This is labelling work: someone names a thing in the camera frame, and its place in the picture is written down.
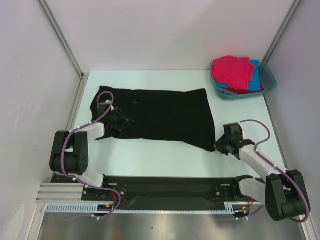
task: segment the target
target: metal frame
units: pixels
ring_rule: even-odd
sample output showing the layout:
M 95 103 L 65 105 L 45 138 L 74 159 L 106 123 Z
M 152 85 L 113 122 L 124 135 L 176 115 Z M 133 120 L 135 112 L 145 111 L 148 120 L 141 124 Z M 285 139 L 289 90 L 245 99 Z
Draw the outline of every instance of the metal frame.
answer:
M 74 68 L 74 70 L 76 71 L 76 73 L 79 75 L 80 78 L 83 77 L 83 73 L 81 71 L 81 68 L 73 54 L 73 52 L 71 51 L 71 48 L 65 38 L 65 36 L 63 35 L 57 20 L 55 19 L 52 11 L 50 10 L 50 7 L 47 3 L 46 0 L 36 0 L 45 16 L 45 18 L 47 19 L 47 21 L 49 22 L 49 25 L 51 26 L 55 36 L 57 37 L 57 39 L 59 40 L 62 49 L 64 50 L 66 56 L 68 57 L 68 59 L 70 60 L 72 67 Z
M 276 33 L 276 35 L 271 43 L 271 46 L 269 47 L 268 51 L 266 52 L 266 54 L 262 60 L 263 64 L 266 65 L 268 63 L 268 61 L 270 60 L 272 54 L 274 53 L 276 47 L 278 46 L 278 43 L 280 42 L 282 36 L 284 35 L 287 27 L 291 23 L 294 15 L 296 14 L 296 12 L 299 9 L 302 2 L 303 2 L 303 0 L 294 0 L 294 2 L 292 3 L 287 15 L 285 16 L 278 32 Z
M 74 126 L 74 123 L 77 118 L 77 114 L 78 114 L 78 111 L 80 108 L 81 99 L 84 94 L 84 90 L 85 90 L 85 86 L 86 86 L 89 74 L 82 73 L 81 68 L 80 68 L 73 52 L 71 51 L 71 48 L 70 48 L 66 38 L 64 37 L 64 35 L 63 35 L 63 33 L 57 23 L 52 11 L 50 10 L 50 7 L 49 7 L 48 3 L 46 2 L 46 0 L 36 0 L 36 1 L 38 2 L 41 10 L 43 11 L 44 16 L 47 19 L 54 34 L 56 35 L 57 39 L 59 40 L 62 49 L 64 50 L 65 54 L 67 55 L 68 59 L 70 60 L 72 67 L 74 68 L 74 70 L 76 71 L 78 76 L 80 77 L 80 83 L 77 86 L 77 94 L 74 98 L 72 110 L 71 110 L 71 113 L 70 113 L 70 116 L 68 119 L 68 123 L 66 126 L 67 129 L 71 129 Z M 268 63 L 270 57 L 272 56 L 273 52 L 275 51 L 275 48 L 277 47 L 279 41 L 281 40 L 285 30 L 287 29 L 288 25 L 290 24 L 291 20 L 293 19 L 293 16 L 297 12 L 302 1 L 303 0 L 295 0 L 293 2 L 293 4 L 291 5 L 291 8 L 288 11 L 288 14 L 286 15 L 283 23 L 281 24 L 280 29 L 278 30 L 275 38 L 273 39 L 269 50 L 267 51 L 265 57 L 263 58 L 262 63 L 264 63 L 264 64 Z M 277 127 L 273 121 L 272 121 L 272 124 L 273 124 L 275 132 L 277 134 Z M 281 144 L 281 141 L 279 140 L 278 136 L 277 136 L 277 141 L 279 144 L 281 154 L 284 157 L 283 159 L 285 159 L 285 156 L 282 151 L 282 144 Z M 83 203 L 83 201 L 81 201 L 81 194 L 83 191 L 83 186 L 81 184 L 72 183 L 72 186 L 69 186 L 68 183 L 64 183 L 64 187 L 63 187 L 64 191 L 62 189 L 59 190 L 59 187 L 61 187 L 61 183 L 59 184 L 59 187 L 58 188 L 57 187 L 58 186 L 55 185 L 55 183 L 44 183 L 41 185 L 40 190 L 39 190 L 39 194 L 38 194 L 38 197 L 37 197 L 37 200 L 35 203 L 35 207 L 34 207 L 33 218 L 30 223 L 29 230 L 26 232 L 26 234 L 24 236 L 24 239 L 35 240 L 38 238 L 48 204 L 50 204 L 52 202 L 57 202 L 57 201 L 58 202 L 59 201 L 64 201 L 64 202 L 67 201 L 69 203 L 75 203 L 75 204 Z M 226 202 L 226 203 L 227 204 L 244 204 L 243 202 L 237 202 L 237 203 Z M 312 219 L 310 219 L 306 223 L 303 223 L 302 228 L 303 228 L 303 231 L 304 231 L 304 234 L 305 234 L 307 240 L 316 240 L 319 238 L 319 236 L 317 235 L 318 233 L 316 231 L 316 228 L 313 225 Z

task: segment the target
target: white table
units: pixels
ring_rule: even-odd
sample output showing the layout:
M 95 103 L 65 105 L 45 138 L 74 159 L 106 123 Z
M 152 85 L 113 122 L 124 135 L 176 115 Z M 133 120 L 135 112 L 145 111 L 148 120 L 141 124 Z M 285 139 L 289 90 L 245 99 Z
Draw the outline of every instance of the white table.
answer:
M 260 150 L 278 165 L 284 162 L 263 96 L 223 100 L 215 92 L 209 71 L 92 71 L 89 75 L 75 126 L 88 123 L 90 105 L 100 86 L 121 89 L 191 91 L 205 88 L 214 119 L 216 140 L 223 125 L 246 119 L 263 122 L 271 139 Z M 265 139 L 266 130 L 257 123 L 242 123 L 245 137 L 254 142 Z M 258 177 L 234 156 L 178 141 L 106 138 L 89 144 L 89 164 L 107 176 L 226 178 L 241 175 Z

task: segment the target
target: black cloth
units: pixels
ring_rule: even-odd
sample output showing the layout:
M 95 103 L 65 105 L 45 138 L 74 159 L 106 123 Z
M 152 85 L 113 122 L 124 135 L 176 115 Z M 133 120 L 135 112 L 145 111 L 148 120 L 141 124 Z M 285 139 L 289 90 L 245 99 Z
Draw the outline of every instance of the black cloth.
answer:
M 106 129 L 103 139 L 182 141 L 209 152 L 215 150 L 215 124 L 205 89 L 180 92 L 100 86 L 90 107 L 93 121 L 98 118 L 98 95 L 104 91 L 113 93 L 113 106 L 119 107 L 134 122 L 122 131 Z M 103 94 L 99 102 L 107 100 L 111 100 L 111 96 Z M 107 127 L 106 119 L 102 122 Z

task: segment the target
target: metal floor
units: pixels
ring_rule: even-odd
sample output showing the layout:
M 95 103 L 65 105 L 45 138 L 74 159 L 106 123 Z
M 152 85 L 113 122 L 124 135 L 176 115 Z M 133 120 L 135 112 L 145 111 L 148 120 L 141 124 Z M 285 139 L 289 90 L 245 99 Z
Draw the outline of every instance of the metal floor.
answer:
M 249 220 L 209 214 L 112 214 L 97 221 L 46 213 L 38 240 L 305 240 L 301 225 L 273 221 L 263 210 Z

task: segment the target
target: white wall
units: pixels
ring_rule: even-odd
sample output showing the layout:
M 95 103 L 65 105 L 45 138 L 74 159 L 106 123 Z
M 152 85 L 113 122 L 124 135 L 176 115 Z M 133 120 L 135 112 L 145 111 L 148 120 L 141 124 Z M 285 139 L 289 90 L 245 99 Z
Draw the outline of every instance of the white wall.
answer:
M 5 1 L 0 23 L 0 236 L 24 204 L 22 239 L 79 79 L 37 1 Z
M 320 224 L 320 1 L 306 0 L 275 49 L 277 89 L 267 96 L 288 166 L 302 172 Z
M 262 60 L 293 0 L 47 0 L 83 71 Z

